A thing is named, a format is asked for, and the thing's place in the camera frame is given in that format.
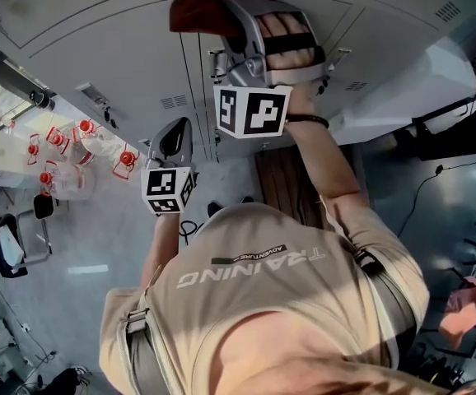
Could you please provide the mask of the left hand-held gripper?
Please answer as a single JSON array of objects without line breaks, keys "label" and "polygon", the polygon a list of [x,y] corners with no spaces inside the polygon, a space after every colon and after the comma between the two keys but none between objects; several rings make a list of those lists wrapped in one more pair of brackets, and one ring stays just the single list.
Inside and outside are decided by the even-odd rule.
[{"label": "left hand-held gripper", "polygon": [[184,212],[196,186],[192,124],[186,117],[167,124],[152,140],[141,170],[142,200],[155,215]]}]

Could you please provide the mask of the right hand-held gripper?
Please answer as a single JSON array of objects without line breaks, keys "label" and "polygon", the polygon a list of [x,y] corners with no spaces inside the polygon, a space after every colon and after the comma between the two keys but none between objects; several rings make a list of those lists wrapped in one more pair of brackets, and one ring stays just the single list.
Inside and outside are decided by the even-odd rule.
[{"label": "right hand-held gripper", "polygon": [[[237,139],[280,136],[292,87],[326,78],[324,51],[305,13],[291,4],[277,0],[222,1],[240,22],[242,35],[239,39],[222,38],[230,84],[214,86],[217,127]],[[289,14],[307,31],[264,38],[257,19],[268,14]],[[269,56],[302,49],[314,51],[315,59],[309,67],[268,67]]]}]

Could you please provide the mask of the person's right hand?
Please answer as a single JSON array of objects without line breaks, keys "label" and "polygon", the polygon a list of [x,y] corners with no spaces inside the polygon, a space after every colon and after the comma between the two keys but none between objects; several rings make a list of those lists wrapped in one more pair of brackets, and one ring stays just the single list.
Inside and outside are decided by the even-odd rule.
[{"label": "person's right hand", "polygon": [[[264,38],[309,32],[309,29],[290,13],[269,13],[259,16],[256,21]],[[267,56],[267,64],[270,70],[287,70],[310,66],[314,59],[315,49],[311,47],[270,54]]]}]

